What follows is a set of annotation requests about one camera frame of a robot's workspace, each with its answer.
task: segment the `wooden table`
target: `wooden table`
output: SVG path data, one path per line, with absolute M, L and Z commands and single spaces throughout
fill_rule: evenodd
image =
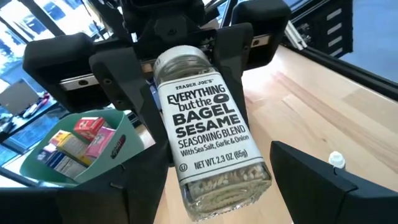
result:
M 323 161 L 339 151 L 346 170 L 398 191 L 395 101 L 284 47 L 268 66 L 246 71 L 243 86 L 251 132 L 270 170 L 269 146 L 279 140 Z M 142 139 L 153 143 L 147 132 Z M 174 168 L 169 170 L 154 223 L 193 223 Z M 254 205 L 201 223 L 291 224 L 292 219 L 273 182 Z

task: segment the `jar label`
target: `jar label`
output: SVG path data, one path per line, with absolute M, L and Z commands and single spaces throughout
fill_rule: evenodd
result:
M 180 185 L 264 162 L 220 73 L 158 90 Z

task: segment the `seasoning blend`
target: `seasoning blend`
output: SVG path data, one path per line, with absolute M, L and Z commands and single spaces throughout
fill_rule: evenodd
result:
M 158 57 L 154 75 L 190 218 L 204 220 L 258 200 L 271 175 L 207 56 L 196 47 L 173 47 Z

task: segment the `red box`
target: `red box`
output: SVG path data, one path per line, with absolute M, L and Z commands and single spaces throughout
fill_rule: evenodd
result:
M 100 128 L 104 126 L 108 128 L 109 125 L 106 123 L 104 118 L 94 117 L 94 118 L 80 118 L 80 120 L 76 123 L 75 128 L 73 128 L 74 132 L 83 136 L 85 139 L 92 141 L 97 135 Z
M 86 156 L 96 159 L 113 137 L 115 130 L 101 127 L 94 140 L 87 147 Z

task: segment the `pink box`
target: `pink box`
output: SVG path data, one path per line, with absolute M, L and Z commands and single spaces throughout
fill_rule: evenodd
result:
M 86 156 L 90 156 L 94 159 L 99 157 L 106 145 L 108 145 L 108 142 L 112 139 L 115 131 L 116 130 L 111 128 L 101 127 L 94 140 L 88 146 L 86 150 Z

